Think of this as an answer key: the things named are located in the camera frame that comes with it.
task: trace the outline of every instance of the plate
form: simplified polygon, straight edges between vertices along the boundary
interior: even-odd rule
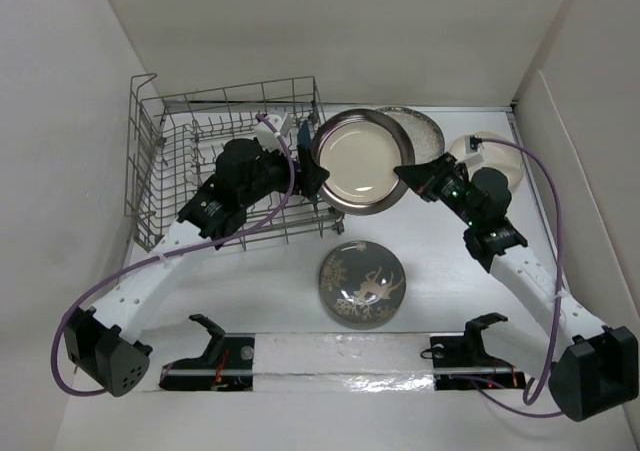
[[[320,195],[347,214],[375,214],[407,191],[393,168],[415,163],[413,145],[394,119],[370,109],[351,109],[326,121],[314,136],[313,159],[329,171]]]
[[[444,135],[437,123],[426,114],[402,106],[387,106],[376,111],[395,119],[413,143],[416,164],[433,161],[444,154]]]
[[[406,289],[398,258],[371,241],[338,246],[320,270],[320,296],[339,321],[382,324],[396,313]]]

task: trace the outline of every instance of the red wire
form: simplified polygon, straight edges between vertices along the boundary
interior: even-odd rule
[[[220,372],[224,369],[225,365],[227,364],[227,356],[229,356],[229,350],[228,349],[222,355],[222,361],[220,362],[220,364],[216,368],[216,379],[214,381],[214,384],[217,384],[220,381],[222,381],[222,378],[220,377]]]

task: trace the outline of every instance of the white wall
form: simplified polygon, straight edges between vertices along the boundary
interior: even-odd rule
[[[640,0],[568,0],[523,86],[526,145],[552,167],[573,292],[640,336]],[[543,191],[547,212],[553,202]],[[636,441],[640,400],[627,406]]]
[[[107,0],[0,0],[0,16],[0,448],[38,451],[67,401],[54,329],[121,257],[129,77],[143,70]]]
[[[562,0],[110,0],[158,91],[314,74],[326,102],[508,105]]]

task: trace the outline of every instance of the dish rack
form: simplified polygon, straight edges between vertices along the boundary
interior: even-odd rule
[[[256,113],[285,111],[293,127],[289,150],[297,156],[297,131],[305,120],[311,134],[324,120],[315,78],[301,77],[143,98],[157,74],[133,76],[129,92],[125,216],[133,239],[146,251],[160,242],[178,211],[215,171],[215,159],[233,138],[252,138]],[[247,210],[247,223],[264,218],[282,199],[273,193]],[[258,233],[229,242],[245,250],[258,241],[327,230],[342,233],[344,214],[318,197],[292,196]]]

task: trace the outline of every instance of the cable tie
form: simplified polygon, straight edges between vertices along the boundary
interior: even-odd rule
[[[159,252],[159,251],[151,251],[151,252],[149,253],[149,256],[158,256],[158,257],[160,258],[161,266],[162,266],[163,268],[169,268],[169,267],[171,267],[171,262],[170,262],[170,260],[169,260],[169,258],[167,257],[167,255],[166,255],[166,254],[161,253],[161,252]]]

